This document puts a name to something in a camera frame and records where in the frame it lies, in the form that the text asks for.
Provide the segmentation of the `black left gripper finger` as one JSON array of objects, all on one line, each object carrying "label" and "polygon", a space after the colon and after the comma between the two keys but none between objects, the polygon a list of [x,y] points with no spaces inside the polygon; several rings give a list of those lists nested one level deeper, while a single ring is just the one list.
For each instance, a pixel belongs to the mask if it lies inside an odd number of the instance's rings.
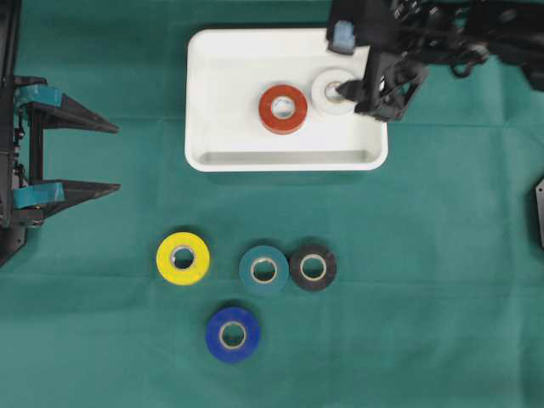
[{"label": "black left gripper finger", "polygon": [[121,188],[119,184],[75,180],[42,180],[14,190],[14,208],[39,208],[45,213],[58,213],[85,201],[99,199]]},{"label": "black left gripper finger", "polygon": [[32,128],[69,128],[101,133],[117,133],[119,127],[84,107],[60,89],[43,84],[17,88],[17,108],[22,108]]}]

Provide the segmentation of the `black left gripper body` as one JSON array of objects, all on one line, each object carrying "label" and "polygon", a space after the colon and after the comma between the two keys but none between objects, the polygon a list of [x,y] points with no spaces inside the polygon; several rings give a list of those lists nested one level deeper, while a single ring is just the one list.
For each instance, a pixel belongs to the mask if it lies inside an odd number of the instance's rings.
[{"label": "black left gripper body", "polygon": [[[1,88],[1,228],[7,230],[40,222],[33,215],[47,205],[47,184],[43,181],[43,121],[47,106],[47,80],[31,76],[8,76]],[[31,177],[19,163],[20,138],[25,135],[23,117],[28,119]]]}]

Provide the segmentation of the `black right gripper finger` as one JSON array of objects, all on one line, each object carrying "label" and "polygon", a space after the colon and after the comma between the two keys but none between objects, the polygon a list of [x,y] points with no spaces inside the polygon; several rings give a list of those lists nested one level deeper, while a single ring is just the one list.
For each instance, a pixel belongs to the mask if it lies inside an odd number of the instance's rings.
[{"label": "black right gripper finger", "polygon": [[371,50],[362,79],[348,80],[336,90],[355,102],[354,112],[380,122],[397,122],[428,77],[428,67],[401,55]]}]

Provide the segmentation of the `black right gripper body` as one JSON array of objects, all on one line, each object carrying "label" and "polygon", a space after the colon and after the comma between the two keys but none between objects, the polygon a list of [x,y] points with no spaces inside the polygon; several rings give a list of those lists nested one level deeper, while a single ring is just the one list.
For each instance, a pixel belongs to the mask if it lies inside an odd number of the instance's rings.
[{"label": "black right gripper body", "polygon": [[474,68],[490,57],[483,29],[476,19],[492,1],[385,1],[397,31],[389,49],[382,51],[386,67],[447,65]]}]

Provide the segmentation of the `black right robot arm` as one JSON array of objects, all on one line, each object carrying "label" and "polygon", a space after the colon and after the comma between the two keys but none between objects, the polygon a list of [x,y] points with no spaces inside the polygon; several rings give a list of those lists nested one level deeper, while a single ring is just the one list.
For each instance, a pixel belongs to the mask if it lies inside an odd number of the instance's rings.
[{"label": "black right robot arm", "polygon": [[352,55],[367,47],[361,79],[338,93],[355,113],[396,122],[428,76],[447,65],[466,78],[496,56],[543,89],[543,5],[516,1],[334,1],[326,27],[330,51]]}]

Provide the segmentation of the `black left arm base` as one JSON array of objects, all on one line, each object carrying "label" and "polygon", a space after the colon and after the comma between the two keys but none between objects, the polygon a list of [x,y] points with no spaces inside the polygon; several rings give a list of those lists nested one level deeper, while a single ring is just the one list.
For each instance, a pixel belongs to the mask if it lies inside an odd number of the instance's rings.
[{"label": "black left arm base", "polygon": [[14,72],[17,57],[21,0],[1,0],[1,83]]}]

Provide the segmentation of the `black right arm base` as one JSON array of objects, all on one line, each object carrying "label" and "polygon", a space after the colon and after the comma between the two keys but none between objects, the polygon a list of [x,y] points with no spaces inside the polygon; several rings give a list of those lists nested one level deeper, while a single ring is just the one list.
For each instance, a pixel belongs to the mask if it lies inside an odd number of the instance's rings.
[{"label": "black right arm base", "polygon": [[527,221],[531,241],[543,250],[543,176],[538,177],[527,195]]}]

